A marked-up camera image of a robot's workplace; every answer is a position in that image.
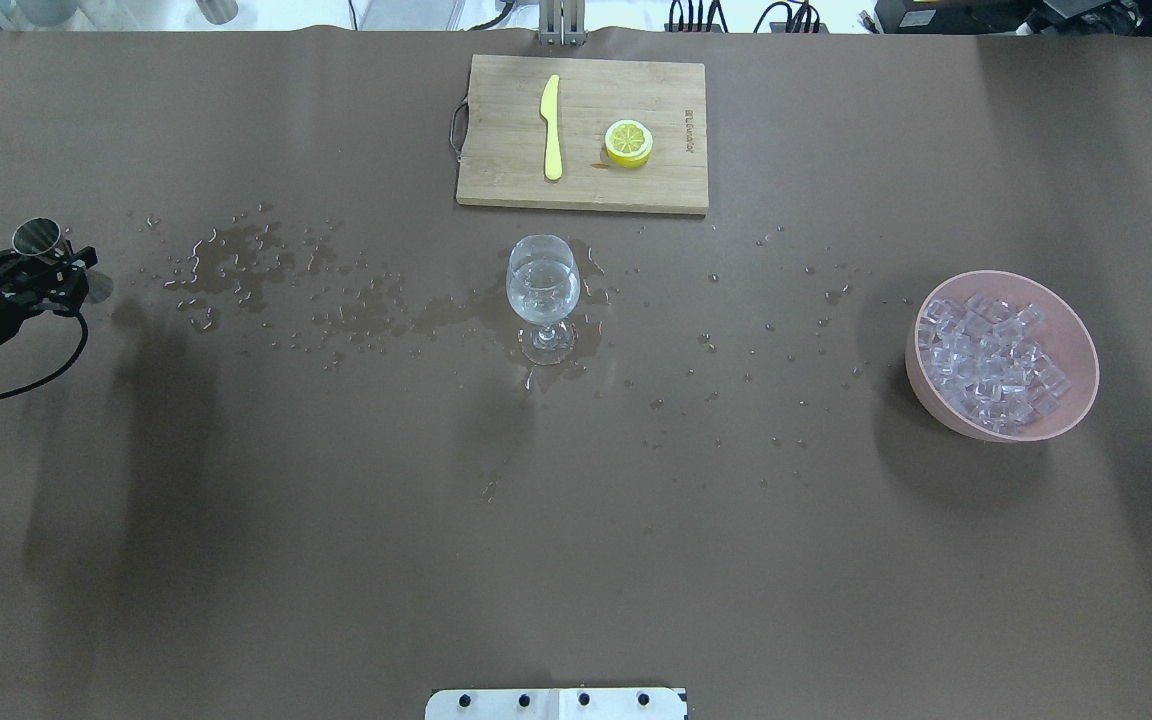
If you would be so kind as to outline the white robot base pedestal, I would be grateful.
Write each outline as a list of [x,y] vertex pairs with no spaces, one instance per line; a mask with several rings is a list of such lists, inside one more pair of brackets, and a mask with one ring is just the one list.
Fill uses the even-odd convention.
[[684,689],[568,687],[444,689],[425,719],[689,719]]

